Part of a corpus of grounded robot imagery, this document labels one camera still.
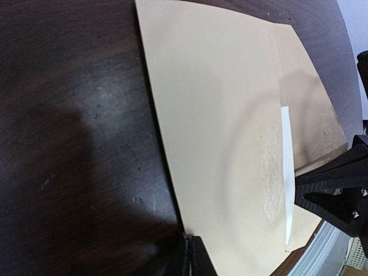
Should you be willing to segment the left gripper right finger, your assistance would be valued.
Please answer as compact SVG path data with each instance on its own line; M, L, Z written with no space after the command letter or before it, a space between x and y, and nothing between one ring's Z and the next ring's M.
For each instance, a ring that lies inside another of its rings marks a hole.
M204 242L199 236L190 238L191 275L218 276Z

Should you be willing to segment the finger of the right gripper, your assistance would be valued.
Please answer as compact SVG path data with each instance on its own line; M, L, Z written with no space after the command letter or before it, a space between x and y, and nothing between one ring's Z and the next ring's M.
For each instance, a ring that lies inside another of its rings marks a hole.
M367 136L356 135L350 150L296 178L296 191L367 188Z
M324 183L296 186L295 204L351 237L367 236L367 196L362 187L331 187Z

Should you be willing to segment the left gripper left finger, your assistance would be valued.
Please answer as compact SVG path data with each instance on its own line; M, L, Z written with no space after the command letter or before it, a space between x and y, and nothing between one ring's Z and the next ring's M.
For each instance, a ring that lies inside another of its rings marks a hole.
M190 235L182 235L174 248L171 258L163 273L164 276L190 275Z

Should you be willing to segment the letter sheet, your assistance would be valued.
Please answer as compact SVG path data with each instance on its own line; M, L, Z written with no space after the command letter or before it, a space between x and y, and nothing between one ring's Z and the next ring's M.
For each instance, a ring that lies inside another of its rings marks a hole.
M292 142L292 129L289 116L289 107L281 107L282 119L282 153L283 153L283 182L285 192L285 246L290 243L293 225L294 200L296 194L295 173L294 173L294 155Z

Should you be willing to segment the brown paper envelope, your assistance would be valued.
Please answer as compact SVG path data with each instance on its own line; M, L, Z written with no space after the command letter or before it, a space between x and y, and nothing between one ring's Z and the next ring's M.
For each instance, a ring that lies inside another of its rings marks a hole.
M281 107L295 176L347 150L294 28L186 1L137 1L159 128L185 230L218 275L270 275L319 218L294 206L285 246Z

